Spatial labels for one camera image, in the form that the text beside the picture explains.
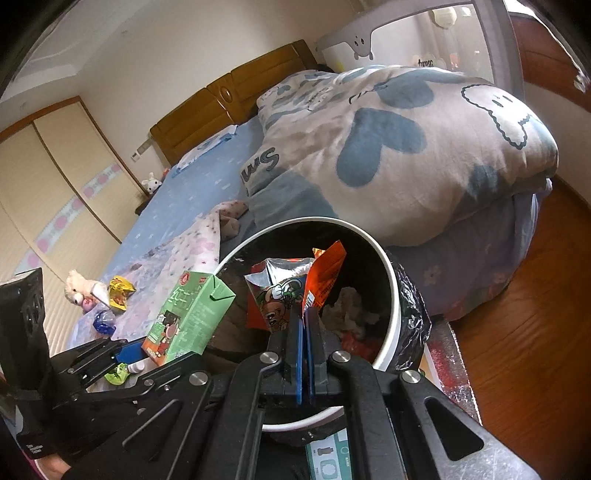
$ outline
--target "trash can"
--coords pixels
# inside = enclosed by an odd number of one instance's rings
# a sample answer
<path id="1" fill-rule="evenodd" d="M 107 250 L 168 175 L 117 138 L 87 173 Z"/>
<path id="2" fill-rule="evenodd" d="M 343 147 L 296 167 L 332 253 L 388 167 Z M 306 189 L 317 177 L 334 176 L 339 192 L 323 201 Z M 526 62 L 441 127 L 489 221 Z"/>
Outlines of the trash can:
<path id="1" fill-rule="evenodd" d="M 311 257 L 312 248 L 328 249 L 337 240 L 342 242 L 347 256 L 326 303 L 334 303 L 342 287 L 354 287 L 365 310 L 382 313 L 382 317 L 388 312 L 387 321 L 378 322 L 383 324 L 379 336 L 383 335 L 384 340 L 374 361 L 374 368 L 386 370 L 394 357 L 401 327 L 398 284 L 392 264 L 366 232 L 351 223 L 323 217 L 287 220 L 266 228 L 236 247 L 220 263 L 215 274 L 236 293 L 236 298 L 204 352 L 211 370 L 231 371 L 242 358 L 266 348 L 269 334 L 245 327 L 250 292 L 244 275 L 250 273 L 251 267 L 266 258 Z M 264 432 L 309 430 L 338 419 L 343 408 L 299 408 L 287 416 L 284 411 L 277 413 L 265 416 Z"/>

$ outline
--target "wooden cabinet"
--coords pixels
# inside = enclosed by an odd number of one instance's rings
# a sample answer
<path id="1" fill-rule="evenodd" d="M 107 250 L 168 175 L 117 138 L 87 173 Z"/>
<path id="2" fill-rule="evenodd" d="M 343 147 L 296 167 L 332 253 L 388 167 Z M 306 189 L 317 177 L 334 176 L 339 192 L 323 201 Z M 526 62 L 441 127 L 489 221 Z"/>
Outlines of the wooden cabinet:
<path id="1" fill-rule="evenodd" d="M 36 119 L 34 126 L 56 166 L 105 228 L 125 238 L 144 201 L 79 102 Z"/>
<path id="2" fill-rule="evenodd" d="M 68 271 L 98 278 L 145 196 L 79 100 L 18 127 L 0 134 L 0 280 L 43 269 L 55 354 L 82 314 L 64 297 Z"/>

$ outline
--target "cloud cartoon print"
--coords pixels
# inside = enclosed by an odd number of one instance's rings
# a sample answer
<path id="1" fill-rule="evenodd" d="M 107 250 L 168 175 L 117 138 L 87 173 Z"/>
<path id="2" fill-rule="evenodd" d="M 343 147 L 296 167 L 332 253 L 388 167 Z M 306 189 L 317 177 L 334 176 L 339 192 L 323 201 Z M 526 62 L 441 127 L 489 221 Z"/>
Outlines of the cloud cartoon print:
<path id="1" fill-rule="evenodd" d="M 527 145 L 524 125 L 537 117 L 517 98 L 493 85 L 479 84 L 464 87 L 462 97 L 487 112 L 503 138 L 517 150 Z"/>

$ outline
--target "stuffed toy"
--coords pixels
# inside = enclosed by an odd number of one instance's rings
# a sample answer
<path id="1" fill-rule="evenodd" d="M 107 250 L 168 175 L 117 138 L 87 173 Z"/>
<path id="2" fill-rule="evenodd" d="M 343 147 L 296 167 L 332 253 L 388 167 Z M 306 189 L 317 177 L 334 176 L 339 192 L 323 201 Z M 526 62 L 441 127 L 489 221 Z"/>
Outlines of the stuffed toy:
<path id="1" fill-rule="evenodd" d="M 148 180 L 142 180 L 142 185 L 146 187 L 146 190 L 150 195 L 153 195 L 162 185 L 162 182 L 154 178 L 154 172 L 150 172 Z"/>
<path id="2" fill-rule="evenodd" d="M 70 270 L 64 287 L 64 295 L 69 302 L 82 307 L 84 312 L 89 312 L 96 305 L 97 300 L 109 304 L 107 286 L 97 280 L 87 280 L 76 270 Z"/>

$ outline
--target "paper box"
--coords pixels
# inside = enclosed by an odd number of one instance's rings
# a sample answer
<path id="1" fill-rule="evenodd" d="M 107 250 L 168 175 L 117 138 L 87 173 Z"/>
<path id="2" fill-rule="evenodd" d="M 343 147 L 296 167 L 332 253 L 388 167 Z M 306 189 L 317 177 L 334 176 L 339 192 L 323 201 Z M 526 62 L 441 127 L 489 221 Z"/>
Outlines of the paper box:
<path id="1" fill-rule="evenodd" d="M 306 445 L 311 480 L 352 480 L 347 429 Z"/>
<path id="2" fill-rule="evenodd" d="M 235 296 L 215 275 L 186 271 L 164 302 L 142 349 L 157 365 L 188 352 L 203 353 Z"/>

